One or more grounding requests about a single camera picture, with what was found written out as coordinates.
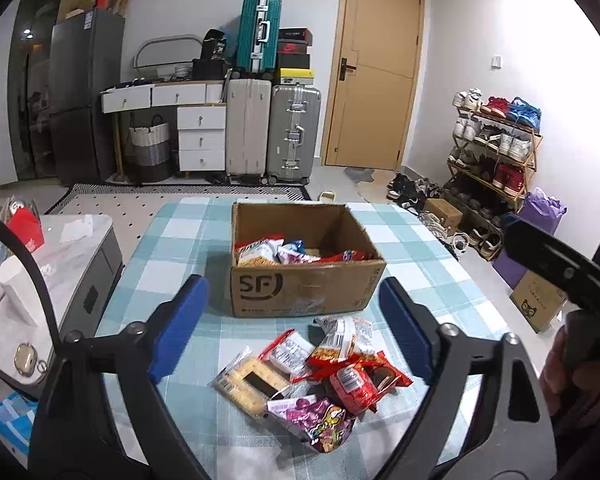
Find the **person's right hand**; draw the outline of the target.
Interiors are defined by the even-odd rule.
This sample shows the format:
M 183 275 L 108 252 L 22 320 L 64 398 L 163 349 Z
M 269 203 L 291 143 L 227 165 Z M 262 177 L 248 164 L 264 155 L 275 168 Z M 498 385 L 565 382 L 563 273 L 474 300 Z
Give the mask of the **person's right hand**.
M 600 360 L 566 364 L 567 326 L 554 338 L 539 377 L 554 436 L 569 437 L 600 419 Z

